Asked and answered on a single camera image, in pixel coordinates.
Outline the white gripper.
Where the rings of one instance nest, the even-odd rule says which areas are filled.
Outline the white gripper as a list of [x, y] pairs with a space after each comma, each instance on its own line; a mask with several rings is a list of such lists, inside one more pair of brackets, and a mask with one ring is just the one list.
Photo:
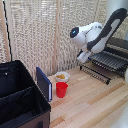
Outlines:
[[79, 54], [77, 55], [77, 59], [81, 62], [81, 63], [85, 63], [86, 60], [88, 59], [88, 57], [91, 55], [90, 51], [80, 51]]

